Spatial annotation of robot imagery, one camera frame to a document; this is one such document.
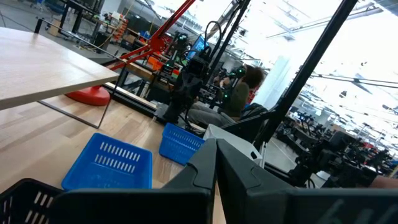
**blue plastic basket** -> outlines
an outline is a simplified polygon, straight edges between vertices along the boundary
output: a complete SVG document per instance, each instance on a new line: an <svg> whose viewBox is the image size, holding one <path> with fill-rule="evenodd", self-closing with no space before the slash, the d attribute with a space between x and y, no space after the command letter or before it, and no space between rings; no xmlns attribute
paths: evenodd
<svg viewBox="0 0 398 224"><path fill-rule="evenodd" d="M152 153L95 133L62 181L65 190L152 187Z"/></svg>
<svg viewBox="0 0 398 224"><path fill-rule="evenodd" d="M170 123L163 130L159 154L185 165L205 140Z"/></svg>

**black basket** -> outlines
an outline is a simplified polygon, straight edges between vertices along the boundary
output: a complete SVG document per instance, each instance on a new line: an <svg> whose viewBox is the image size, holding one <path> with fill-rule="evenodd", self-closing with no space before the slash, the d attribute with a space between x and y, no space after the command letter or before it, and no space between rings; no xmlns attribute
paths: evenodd
<svg viewBox="0 0 398 224"><path fill-rule="evenodd" d="M0 224L48 223L49 206L63 191L34 179L22 179L0 194Z"/></svg>

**screen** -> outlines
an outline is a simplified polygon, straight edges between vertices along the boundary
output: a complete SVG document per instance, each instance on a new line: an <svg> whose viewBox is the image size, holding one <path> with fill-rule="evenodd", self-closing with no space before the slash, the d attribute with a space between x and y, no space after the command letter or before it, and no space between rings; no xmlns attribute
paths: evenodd
<svg viewBox="0 0 398 224"><path fill-rule="evenodd" d="M202 35L199 35L199 37L193 44L191 50L201 51L204 48L205 48L205 38ZM195 54L196 54L196 52L189 52L188 56L187 56L187 60L191 60Z"/></svg>

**brown hair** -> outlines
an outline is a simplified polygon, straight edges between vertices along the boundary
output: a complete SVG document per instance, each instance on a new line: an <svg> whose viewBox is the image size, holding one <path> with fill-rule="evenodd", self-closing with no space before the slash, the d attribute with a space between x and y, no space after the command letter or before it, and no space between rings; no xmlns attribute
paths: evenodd
<svg viewBox="0 0 398 224"><path fill-rule="evenodd" d="M261 68L246 65L246 74L242 77L242 82L248 84L250 89L260 85L263 79L264 72Z"/></svg>

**gray floor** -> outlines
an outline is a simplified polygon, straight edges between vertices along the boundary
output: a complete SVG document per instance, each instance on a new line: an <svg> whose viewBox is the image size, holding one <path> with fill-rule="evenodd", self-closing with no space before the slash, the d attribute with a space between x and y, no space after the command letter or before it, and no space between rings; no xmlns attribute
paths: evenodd
<svg viewBox="0 0 398 224"><path fill-rule="evenodd" d="M44 17L46 20L51 21L52 15L47 9L44 9L40 12L38 9L30 8L30 2L19 2L17 0L0 0L0 13L3 15L4 22L6 23L7 28L18 29L28 32L33 32L35 29L37 18ZM4 23L2 18L0 18L0 27L4 27ZM73 27L73 23L75 21L75 15L72 13L68 14L68 17L65 21L64 29L71 30ZM79 29L79 33L82 34L90 34L93 32L95 24L92 24L86 20L82 20L81 26ZM72 40L64 40L62 37L54 37L47 33L44 29L45 26L42 26L40 30L40 34L61 44L64 47L67 47L70 50L75 51L76 53L88 57L88 58L111 58L106 54L97 54L93 51L86 49L79 49L77 47L77 43ZM118 56L120 56L123 52L127 52L127 50L120 48L117 45L109 45L107 51L114 54L116 51L118 52ZM134 81L134 76L129 76L129 80L127 82ZM266 162L288 172L289 170L295 167L295 158L297 155L284 143L279 140L272 138L271 142L268 144L267 152L266 152ZM317 186L322 186L324 180L321 180L316 175L312 176L313 181Z"/></svg>
<svg viewBox="0 0 398 224"><path fill-rule="evenodd" d="M43 11L40 11L34 7L30 8L30 4L31 3L29 1L19 2L16 0L0 0L0 13L3 15L0 15L0 27L33 32L36 27L38 17L44 18L47 21L51 21L53 17L57 19L61 18L61 15L52 14L46 7L43 7ZM63 28L67 31L71 31L75 22L75 18L76 16L69 12ZM82 19L78 32L81 34L92 34L94 26L94 23ZM78 44L76 43L76 39L64 40L64 36L62 35L59 35L58 37L50 35L47 33L44 27L45 24L42 25L40 35L43 35L84 57L112 58L106 54L97 54L94 51L79 48ZM111 54L115 54L116 51L118 51L117 56L120 56L123 52L127 52L127 50L113 44L108 46L107 51Z"/></svg>

